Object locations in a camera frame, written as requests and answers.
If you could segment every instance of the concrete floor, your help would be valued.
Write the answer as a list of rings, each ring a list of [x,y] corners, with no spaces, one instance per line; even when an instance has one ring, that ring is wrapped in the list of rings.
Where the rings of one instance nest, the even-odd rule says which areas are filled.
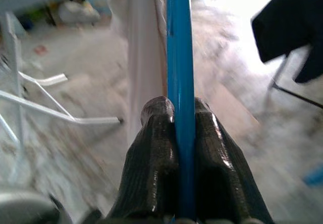
[[[273,219],[321,223],[323,187],[310,188],[302,177],[323,159],[322,110],[282,92],[267,91],[278,58],[263,65],[254,44],[250,19],[269,0],[192,0],[196,95],[204,98],[242,148]],[[48,53],[38,56],[37,45]],[[48,90],[73,115],[127,115],[127,45],[108,27],[55,29],[37,27],[23,40],[24,71],[34,77],[61,72],[69,81]],[[292,81],[306,53],[293,53],[280,84],[323,102],[323,80]],[[41,69],[31,66],[37,62]],[[2,79],[2,87],[8,88]],[[50,103],[26,85],[29,99]],[[1,102],[11,120],[11,106]],[[73,220],[97,206],[112,206],[127,150],[126,127],[78,127],[26,113],[27,159],[18,183],[52,193]],[[17,152],[0,130],[0,178],[5,181]]]

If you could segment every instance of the blue pole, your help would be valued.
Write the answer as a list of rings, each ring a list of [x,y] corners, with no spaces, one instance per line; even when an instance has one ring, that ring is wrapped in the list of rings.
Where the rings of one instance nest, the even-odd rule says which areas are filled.
[[[196,220],[195,105],[190,0],[167,0],[168,97],[175,106],[180,160],[179,213]]]

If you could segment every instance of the white metal frame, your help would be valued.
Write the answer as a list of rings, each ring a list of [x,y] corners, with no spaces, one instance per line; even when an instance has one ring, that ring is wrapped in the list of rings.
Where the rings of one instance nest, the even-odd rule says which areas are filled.
[[[43,0],[2,0],[0,5],[0,23],[2,26],[2,33],[4,38],[5,47],[8,53],[8,65],[14,79],[14,90],[15,95],[0,90],[0,99],[11,102],[15,105],[15,117],[17,124],[17,134],[11,129],[9,124],[0,115],[0,125],[4,128],[5,132],[9,135],[12,141],[17,145],[17,158],[14,168],[9,176],[9,182],[14,183],[18,177],[18,169],[25,155],[24,145],[24,124],[23,114],[24,109],[37,111],[48,116],[61,119],[70,123],[79,125],[114,125],[120,124],[122,119],[117,117],[106,117],[106,118],[75,118],[73,117],[57,100],[54,99],[46,90],[45,86],[54,85],[67,81],[67,77],[64,74],[59,74],[47,79],[35,79],[19,71],[21,59],[21,45],[16,37],[14,24],[12,23],[14,10],[23,9],[26,6],[31,6],[35,3],[42,2]],[[50,109],[48,107],[36,104],[29,100],[25,100],[22,97],[21,91],[21,79],[29,81],[40,88],[40,90],[52,100],[52,102],[58,107],[60,111]]]

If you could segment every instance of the black jacket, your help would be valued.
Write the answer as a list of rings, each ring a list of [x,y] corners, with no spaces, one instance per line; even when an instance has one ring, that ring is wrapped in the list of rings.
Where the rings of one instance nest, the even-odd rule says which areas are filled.
[[[295,82],[323,74],[323,0],[271,0],[252,20],[252,29],[262,62],[310,44]]]

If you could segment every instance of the white fabric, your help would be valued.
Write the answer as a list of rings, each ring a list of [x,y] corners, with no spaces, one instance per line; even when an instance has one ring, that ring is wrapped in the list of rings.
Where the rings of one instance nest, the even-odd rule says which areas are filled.
[[[112,26],[128,39],[128,143],[147,101],[166,95],[166,0],[109,0]]]

